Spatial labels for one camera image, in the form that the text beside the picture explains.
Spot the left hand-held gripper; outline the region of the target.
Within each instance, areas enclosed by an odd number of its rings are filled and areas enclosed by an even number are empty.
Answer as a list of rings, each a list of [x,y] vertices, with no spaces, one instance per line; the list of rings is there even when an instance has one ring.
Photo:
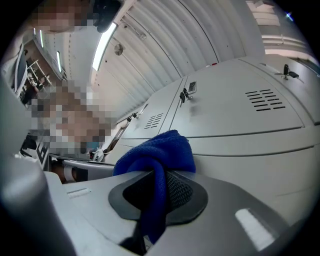
[[[55,154],[50,153],[50,143],[44,140],[37,141],[32,138],[28,143],[27,153],[36,159],[45,172],[52,171],[52,162],[61,162]],[[112,176],[114,171],[113,165],[95,161],[63,160],[62,164],[75,169],[87,170],[90,176]]]

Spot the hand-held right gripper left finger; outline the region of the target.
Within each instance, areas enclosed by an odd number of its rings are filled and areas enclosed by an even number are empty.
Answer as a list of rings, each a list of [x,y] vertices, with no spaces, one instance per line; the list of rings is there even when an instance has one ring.
[[[46,173],[49,194],[76,256],[139,256],[146,250],[135,220],[121,218],[109,203],[110,191],[139,173],[62,184]]]

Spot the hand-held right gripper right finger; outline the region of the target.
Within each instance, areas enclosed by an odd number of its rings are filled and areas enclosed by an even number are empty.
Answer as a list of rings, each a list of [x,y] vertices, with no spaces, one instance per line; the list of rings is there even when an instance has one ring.
[[[208,203],[192,222],[167,227],[151,256],[277,256],[293,239],[295,227],[239,186],[178,174],[201,185]]]

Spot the grey metal locker door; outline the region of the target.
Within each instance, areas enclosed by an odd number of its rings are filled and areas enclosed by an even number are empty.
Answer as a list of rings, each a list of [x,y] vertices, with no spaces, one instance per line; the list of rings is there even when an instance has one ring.
[[[195,155],[196,172],[233,183],[292,225],[306,218],[320,191],[320,154],[315,147],[259,156]]]

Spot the blue cleaning cloth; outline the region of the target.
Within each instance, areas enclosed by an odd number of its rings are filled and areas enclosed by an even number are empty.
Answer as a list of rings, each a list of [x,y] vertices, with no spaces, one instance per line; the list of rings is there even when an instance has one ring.
[[[154,172],[154,192],[151,202],[142,211],[141,231],[155,244],[165,231],[168,198],[166,171],[195,173],[192,148],[186,137],[177,130],[161,133],[133,147],[115,164],[113,176],[134,171]]]

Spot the grey metal locker cabinet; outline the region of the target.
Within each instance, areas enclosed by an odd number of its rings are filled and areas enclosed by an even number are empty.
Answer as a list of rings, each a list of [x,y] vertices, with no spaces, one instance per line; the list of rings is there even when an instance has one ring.
[[[283,78],[284,65],[299,78]],[[192,96],[179,107],[180,93]],[[295,60],[243,57],[191,73],[155,92],[107,158],[169,130],[186,137],[193,157],[249,157],[314,147],[320,155],[320,73]]]

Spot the long ceiling light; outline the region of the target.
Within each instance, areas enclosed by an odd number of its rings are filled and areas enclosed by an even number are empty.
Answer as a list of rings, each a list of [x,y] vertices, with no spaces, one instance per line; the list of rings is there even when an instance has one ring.
[[[101,61],[102,61],[103,56],[105,54],[105,50],[109,44],[110,39],[112,38],[117,26],[118,25],[113,22],[109,26],[109,28],[105,32],[102,33],[102,35],[99,39],[98,45],[95,50],[93,62],[92,62],[92,68],[97,72],[99,71]]]

